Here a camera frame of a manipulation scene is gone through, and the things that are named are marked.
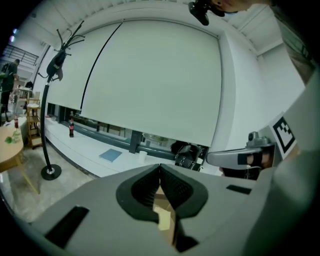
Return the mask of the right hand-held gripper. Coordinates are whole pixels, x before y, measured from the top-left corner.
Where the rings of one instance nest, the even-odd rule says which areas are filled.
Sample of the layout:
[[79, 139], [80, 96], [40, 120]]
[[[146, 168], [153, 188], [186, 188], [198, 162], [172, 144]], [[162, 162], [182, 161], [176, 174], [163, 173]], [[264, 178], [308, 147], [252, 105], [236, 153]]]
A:
[[250, 166], [248, 156], [261, 153], [262, 148], [274, 146], [274, 159], [284, 160], [296, 144], [295, 136], [284, 118], [284, 112], [281, 112], [260, 130], [249, 133], [247, 147], [209, 152], [206, 162], [223, 169], [245, 170]]

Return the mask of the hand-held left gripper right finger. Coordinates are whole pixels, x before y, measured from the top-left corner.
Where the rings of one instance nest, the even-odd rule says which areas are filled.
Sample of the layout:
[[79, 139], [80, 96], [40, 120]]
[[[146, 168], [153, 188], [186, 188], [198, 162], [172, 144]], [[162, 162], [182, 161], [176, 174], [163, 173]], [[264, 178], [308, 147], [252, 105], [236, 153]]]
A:
[[162, 164], [160, 185], [175, 213], [174, 245], [161, 245], [160, 255], [240, 254], [232, 239], [219, 241], [218, 232], [248, 198], [254, 181]]

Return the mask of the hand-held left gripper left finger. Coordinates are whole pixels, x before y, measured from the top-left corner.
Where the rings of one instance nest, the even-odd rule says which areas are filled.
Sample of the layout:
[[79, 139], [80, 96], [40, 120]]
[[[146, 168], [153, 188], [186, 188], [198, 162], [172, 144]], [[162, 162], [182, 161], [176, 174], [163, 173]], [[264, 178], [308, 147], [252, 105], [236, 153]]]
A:
[[73, 207], [88, 213], [65, 246], [73, 256], [173, 256], [158, 224], [133, 219], [119, 206], [117, 187], [146, 166], [95, 178], [47, 208], [32, 227], [46, 235]]

